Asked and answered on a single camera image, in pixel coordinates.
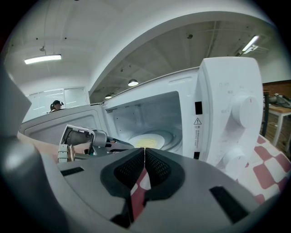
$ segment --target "microwave knob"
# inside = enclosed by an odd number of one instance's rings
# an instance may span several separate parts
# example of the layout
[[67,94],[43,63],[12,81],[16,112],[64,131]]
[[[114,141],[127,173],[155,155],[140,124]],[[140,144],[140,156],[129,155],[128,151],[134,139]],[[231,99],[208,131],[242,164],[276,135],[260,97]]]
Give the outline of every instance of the microwave knob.
[[244,128],[251,128],[256,123],[254,116],[259,114],[258,101],[248,94],[240,94],[234,99],[231,114],[237,124]]
[[226,173],[231,177],[239,174],[247,164],[246,156],[242,149],[236,147],[226,153],[222,159]]

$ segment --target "checkered tablecloth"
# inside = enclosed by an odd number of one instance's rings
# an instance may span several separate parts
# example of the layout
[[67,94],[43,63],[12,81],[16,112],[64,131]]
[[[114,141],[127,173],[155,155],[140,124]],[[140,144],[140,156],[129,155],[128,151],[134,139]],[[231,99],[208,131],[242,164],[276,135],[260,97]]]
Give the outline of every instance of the checkered tablecloth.
[[[248,164],[236,181],[262,204],[283,191],[290,175],[288,158],[260,135]],[[131,191],[134,219],[142,212],[144,194],[150,188],[149,175],[144,169]]]

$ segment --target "yellow food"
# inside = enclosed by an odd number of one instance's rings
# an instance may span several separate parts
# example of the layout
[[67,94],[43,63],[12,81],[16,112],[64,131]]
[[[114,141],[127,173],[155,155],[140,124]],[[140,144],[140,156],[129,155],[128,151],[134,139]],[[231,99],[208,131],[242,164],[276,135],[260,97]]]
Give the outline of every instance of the yellow food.
[[143,138],[143,139],[140,139],[137,142],[135,147],[137,147],[137,148],[139,148],[139,147],[156,148],[156,145],[157,145],[156,139],[154,139],[154,138]]

